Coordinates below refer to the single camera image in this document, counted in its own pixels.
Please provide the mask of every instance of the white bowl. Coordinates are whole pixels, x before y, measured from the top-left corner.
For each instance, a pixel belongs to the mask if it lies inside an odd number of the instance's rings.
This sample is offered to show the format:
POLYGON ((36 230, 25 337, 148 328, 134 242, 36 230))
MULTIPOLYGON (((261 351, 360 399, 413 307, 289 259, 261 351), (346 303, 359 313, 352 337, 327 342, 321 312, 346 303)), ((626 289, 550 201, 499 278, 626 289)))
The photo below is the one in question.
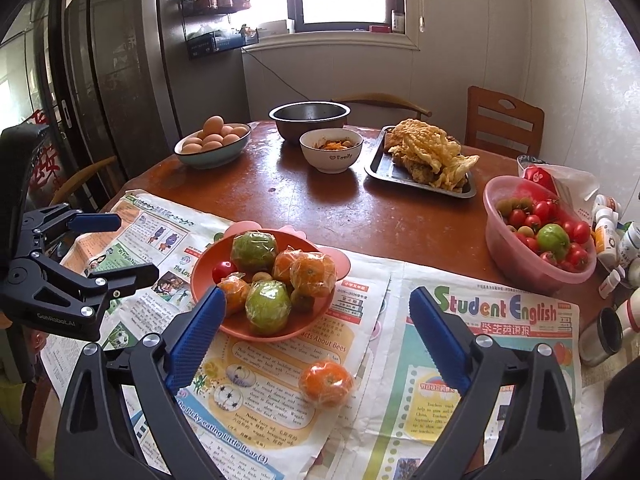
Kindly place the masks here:
POLYGON ((306 161, 322 173, 342 173, 353 164, 362 151, 360 134, 343 128, 311 130, 300 137, 300 147, 306 161), (328 140, 350 140, 353 148, 346 150, 319 150, 328 140))

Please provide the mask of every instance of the brown egg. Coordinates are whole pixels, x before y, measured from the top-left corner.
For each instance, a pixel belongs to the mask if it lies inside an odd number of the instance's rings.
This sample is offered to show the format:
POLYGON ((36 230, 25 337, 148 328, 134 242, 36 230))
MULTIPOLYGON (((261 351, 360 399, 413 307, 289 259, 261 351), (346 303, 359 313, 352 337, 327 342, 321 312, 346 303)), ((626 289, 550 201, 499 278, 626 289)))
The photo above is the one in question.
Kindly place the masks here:
POLYGON ((199 144, 202 146, 202 139, 200 137, 187 137, 184 139, 183 146, 186 146, 187 144, 199 144))
POLYGON ((220 142, 218 142, 217 140, 214 140, 212 142, 207 142, 202 147, 202 151, 203 152, 208 152, 209 150, 216 150, 218 148, 222 148, 222 144, 220 142))
POLYGON ((244 126, 236 126, 233 130, 231 130, 232 134, 236 134, 238 137, 242 137, 245 133, 247 133, 247 129, 244 126))
POLYGON ((220 117, 219 115, 216 115, 207 119, 202 129, 207 134, 206 136, 219 134, 224 124, 225 124, 225 121, 222 120, 222 117, 220 117))
POLYGON ((192 142, 191 144, 184 144, 182 146, 182 150, 180 153, 183 155, 189 155, 190 153, 200 153, 202 151, 202 146, 192 142))
POLYGON ((240 140, 240 137, 238 137, 236 134, 228 134, 228 136, 226 136, 224 139, 222 139, 222 145, 223 146, 228 146, 232 142, 236 142, 236 140, 240 140))
POLYGON ((205 137, 202 141, 202 144, 204 145, 208 142, 213 142, 214 140, 222 144, 222 136, 220 136, 219 134, 211 134, 210 136, 205 137))

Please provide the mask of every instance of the wooden table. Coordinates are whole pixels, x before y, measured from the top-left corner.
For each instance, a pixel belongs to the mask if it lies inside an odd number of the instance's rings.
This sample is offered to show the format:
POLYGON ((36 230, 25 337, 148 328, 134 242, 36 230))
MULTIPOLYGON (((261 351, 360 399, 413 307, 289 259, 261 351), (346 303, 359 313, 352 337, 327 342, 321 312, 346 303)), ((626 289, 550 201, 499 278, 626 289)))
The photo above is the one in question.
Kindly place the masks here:
MULTIPOLYGON (((480 155, 472 170, 478 193, 459 199, 368 177, 364 163, 378 130, 350 126, 365 138, 362 154, 345 173, 327 175, 308 165, 298 146, 284 143, 274 123, 255 124, 251 142, 232 163, 199 171, 173 155, 129 181, 118 198, 144 189, 233 221, 291 224, 313 242, 511 285, 484 242, 482 191, 494 176, 517 174, 512 158, 465 147, 465 154, 480 155)), ((580 306, 581 328, 610 304, 597 292, 605 277, 596 273, 556 294, 580 306)))

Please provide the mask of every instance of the baking tray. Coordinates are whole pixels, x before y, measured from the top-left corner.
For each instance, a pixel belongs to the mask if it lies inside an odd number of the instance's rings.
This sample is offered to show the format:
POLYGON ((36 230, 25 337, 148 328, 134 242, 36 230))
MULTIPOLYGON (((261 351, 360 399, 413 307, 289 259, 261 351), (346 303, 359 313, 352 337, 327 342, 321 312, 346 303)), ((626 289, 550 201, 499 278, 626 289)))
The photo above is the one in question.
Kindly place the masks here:
POLYGON ((411 175, 409 175, 409 172, 405 168, 396 166, 391 160, 391 155, 385 153, 385 132, 393 127, 394 126, 385 126, 382 128, 380 135, 376 139, 376 143, 373 147, 373 157, 370 162, 364 165, 364 169, 369 176, 378 180, 395 182, 396 184, 402 184, 404 186, 419 187, 420 189, 425 189, 434 193, 454 196, 455 198, 471 198, 476 196, 476 183, 474 182, 471 172, 466 174, 467 182, 462 187, 462 192, 460 193, 414 182, 411 175))

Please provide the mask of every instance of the chair backrest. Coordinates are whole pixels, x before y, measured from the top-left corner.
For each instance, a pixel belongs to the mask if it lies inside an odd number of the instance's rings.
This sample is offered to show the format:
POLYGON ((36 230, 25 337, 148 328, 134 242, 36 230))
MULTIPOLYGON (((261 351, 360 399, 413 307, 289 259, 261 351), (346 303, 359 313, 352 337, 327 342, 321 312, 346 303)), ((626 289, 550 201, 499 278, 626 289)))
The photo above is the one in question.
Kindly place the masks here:
POLYGON ((356 94, 335 100, 337 103, 348 104, 357 103, 369 106, 378 106, 382 108, 396 108, 401 110, 411 110, 415 112, 415 118, 422 119, 422 116, 431 117, 431 111, 422 108, 411 101, 402 99, 401 97, 383 94, 379 92, 370 92, 364 94, 356 94))
POLYGON ((516 158, 523 153, 539 156, 544 124, 545 113, 541 108, 536 108, 510 95, 486 90, 477 86, 470 86, 468 89, 465 137, 465 144, 467 146, 499 153, 500 155, 511 158, 516 158), (487 108, 488 110, 499 112, 514 119, 526 121, 532 125, 531 130, 521 128, 520 126, 516 126, 516 124, 505 123, 493 117, 480 115, 478 113, 478 107, 487 108), (478 132, 484 132, 523 144, 527 147, 527 151, 521 152, 509 146, 478 139, 478 132))

